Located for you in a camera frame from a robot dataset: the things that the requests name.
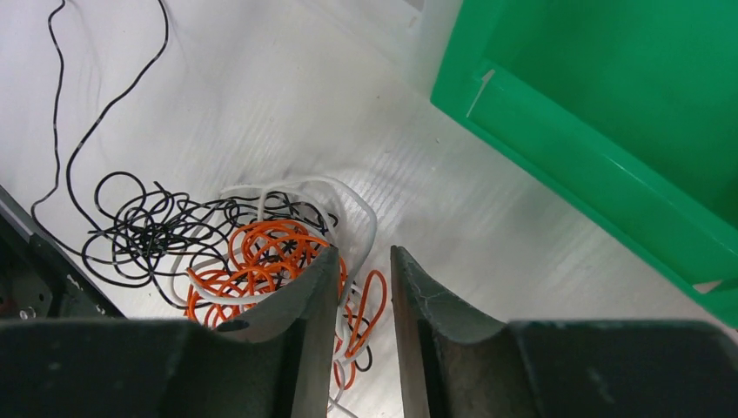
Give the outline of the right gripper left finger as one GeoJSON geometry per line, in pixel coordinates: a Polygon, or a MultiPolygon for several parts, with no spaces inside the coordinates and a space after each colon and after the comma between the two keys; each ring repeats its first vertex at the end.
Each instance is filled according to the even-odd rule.
{"type": "Polygon", "coordinates": [[[210,329],[188,320],[1,325],[4,417],[323,417],[339,253],[210,329]]]}

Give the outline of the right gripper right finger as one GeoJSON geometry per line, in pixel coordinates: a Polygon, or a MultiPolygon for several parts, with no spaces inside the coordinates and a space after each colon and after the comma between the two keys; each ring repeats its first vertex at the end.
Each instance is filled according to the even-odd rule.
{"type": "Polygon", "coordinates": [[[408,417],[734,417],[737,346],[694,320],[497,320],[391,249],[408,417]]]}

